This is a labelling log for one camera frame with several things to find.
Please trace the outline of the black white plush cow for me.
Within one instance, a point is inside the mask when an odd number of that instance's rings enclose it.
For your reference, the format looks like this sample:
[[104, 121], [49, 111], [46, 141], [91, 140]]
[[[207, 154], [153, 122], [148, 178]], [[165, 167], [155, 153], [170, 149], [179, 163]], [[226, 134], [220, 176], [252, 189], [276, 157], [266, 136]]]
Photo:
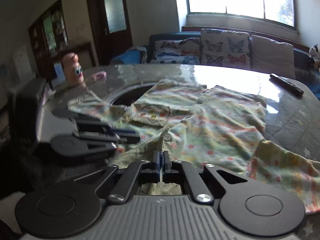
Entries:
[[309, 59], [313, 67], [320, 72], [320, 53], [318, 44], [309, 48]]

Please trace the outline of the dark wooden cabinet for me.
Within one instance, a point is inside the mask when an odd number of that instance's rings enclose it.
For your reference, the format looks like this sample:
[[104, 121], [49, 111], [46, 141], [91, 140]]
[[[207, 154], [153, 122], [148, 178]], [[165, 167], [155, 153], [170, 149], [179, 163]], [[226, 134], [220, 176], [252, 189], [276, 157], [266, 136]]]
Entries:
[[85, 54], [88, 59], [81, 61], [85, 69], [97, 65], [91, 42], [69, 38], [61, 0], [42, 13], [28, 28], [28, 33], [39, 75], [48, 82], [57, 78], [54, 64], [67, 53]]

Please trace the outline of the lying butterfly print cushion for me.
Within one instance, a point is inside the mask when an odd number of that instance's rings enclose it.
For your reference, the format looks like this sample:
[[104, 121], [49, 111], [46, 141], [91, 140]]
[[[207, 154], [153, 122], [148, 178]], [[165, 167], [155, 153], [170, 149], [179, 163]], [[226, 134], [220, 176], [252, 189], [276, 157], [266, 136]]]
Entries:
[[150, 63], [199, 64], [201, 42], [191, 37], [183, 40], [155, 41]]

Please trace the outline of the black remote control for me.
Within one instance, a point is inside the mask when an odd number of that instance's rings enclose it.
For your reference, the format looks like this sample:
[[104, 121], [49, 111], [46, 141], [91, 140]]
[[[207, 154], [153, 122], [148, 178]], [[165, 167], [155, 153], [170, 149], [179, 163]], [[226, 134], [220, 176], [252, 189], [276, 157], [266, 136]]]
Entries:
[[287, 81], [284, 77], [277, 76], [276, 74], [270, 74], [270, 81], [298, 98], [301, 98], [304, 94], [303, 90], [292, 84], [290, 81]]

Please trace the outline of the colourful patterned child's shirt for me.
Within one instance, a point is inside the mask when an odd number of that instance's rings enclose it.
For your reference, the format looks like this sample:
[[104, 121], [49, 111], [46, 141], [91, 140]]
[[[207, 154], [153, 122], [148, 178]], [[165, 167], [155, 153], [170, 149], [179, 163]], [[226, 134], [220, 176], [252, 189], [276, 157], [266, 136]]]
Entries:
[[139, 143], [120, 145], [110, 160], [121, 168], [163, 149], [197, 168], [216, 164], [274, 185], [296, 194], [307, 213], [319, 211], [319, 162], [266, 139], [263, 96], [164, 79], [129, 106], [89, 91], [70, 100], [68, 109], [139, 134]]

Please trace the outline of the plain beige cushion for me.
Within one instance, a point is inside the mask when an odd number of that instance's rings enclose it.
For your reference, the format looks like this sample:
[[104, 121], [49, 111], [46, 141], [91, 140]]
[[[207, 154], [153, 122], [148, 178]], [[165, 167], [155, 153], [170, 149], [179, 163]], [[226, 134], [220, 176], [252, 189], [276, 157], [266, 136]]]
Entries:
[[258, 35], [251, 36], [251, 44], [253, 71], [296, 78], [293, 45]]

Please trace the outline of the upright butterfly print cushion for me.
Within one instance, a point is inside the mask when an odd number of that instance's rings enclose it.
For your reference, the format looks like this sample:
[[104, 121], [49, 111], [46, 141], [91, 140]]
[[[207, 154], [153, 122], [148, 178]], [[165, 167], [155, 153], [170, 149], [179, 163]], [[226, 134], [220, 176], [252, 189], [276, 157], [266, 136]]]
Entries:
[[207, 66], [249, 70], [249, 33], [219, 29], [201, 30], [201, 63]]

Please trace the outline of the pink cartoon water bottle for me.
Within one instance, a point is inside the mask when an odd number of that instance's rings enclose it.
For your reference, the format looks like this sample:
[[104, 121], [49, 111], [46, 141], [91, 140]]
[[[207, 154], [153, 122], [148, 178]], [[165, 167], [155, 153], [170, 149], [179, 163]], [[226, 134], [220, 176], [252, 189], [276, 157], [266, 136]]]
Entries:
[[76, 53], [66, 54], [62, 58], [61, 64], [69, 87], [75, 87], [83, 83], [83, 70]]

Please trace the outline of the dark wooden door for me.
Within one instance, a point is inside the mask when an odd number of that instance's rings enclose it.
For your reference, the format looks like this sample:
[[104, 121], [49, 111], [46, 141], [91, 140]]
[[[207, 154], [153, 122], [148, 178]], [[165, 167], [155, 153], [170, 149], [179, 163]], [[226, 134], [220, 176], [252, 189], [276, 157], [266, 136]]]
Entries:
[[133, 46], [126, 0], [87, 0], [95, 51], [100, 65]]

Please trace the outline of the small pink toy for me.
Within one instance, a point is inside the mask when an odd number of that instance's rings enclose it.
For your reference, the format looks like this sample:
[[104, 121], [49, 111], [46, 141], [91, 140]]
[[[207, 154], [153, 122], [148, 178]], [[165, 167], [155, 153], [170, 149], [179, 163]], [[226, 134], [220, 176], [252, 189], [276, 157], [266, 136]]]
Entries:
[[106, 80], [106, 77], [107, 77], [107, 72], [100, 71], [100, 72], [94, 73], [92, 75], [92, 80], [94, 82], [97, 82], [97, 81], [100, 81], [100, 80]]

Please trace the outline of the blue sofa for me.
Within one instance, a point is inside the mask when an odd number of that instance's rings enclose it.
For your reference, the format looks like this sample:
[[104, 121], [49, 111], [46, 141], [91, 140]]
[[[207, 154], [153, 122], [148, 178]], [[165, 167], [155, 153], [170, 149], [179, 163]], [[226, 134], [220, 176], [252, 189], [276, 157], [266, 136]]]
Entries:
[[319, 97], [319, 46], [307, 52], [292, 44], [248, 32], [202, 29], [199, 33], [151, 35], [147, 46], [135, 46], [114, 57], [113, 64], [201, 64], [288, 77]]

